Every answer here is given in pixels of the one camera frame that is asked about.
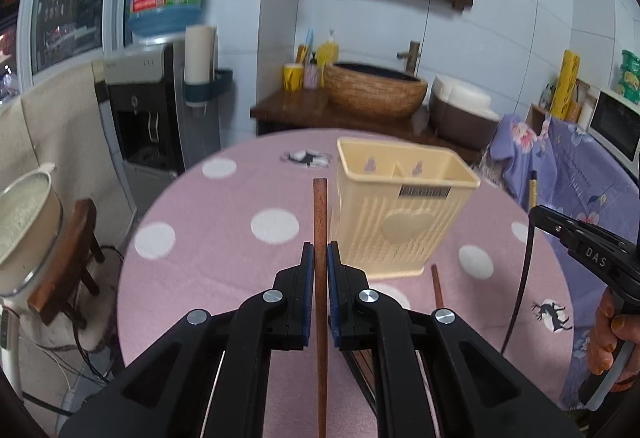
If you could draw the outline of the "right hand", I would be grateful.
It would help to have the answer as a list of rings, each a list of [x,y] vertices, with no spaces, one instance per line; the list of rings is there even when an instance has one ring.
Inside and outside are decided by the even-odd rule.
[[[614,303],[614,296],[610,289],[606,289],[596,311],[596,321],[590,330],[587,347],[587,366],[594,375],[608,372],[614,363],[613,352],[617,345],[624,340],[632,342],[632,353],[625,369],[618,377],[611,392],[623,392],[631,388],[637,380],[640,369],[640,323],[639,316],[618,315]]]

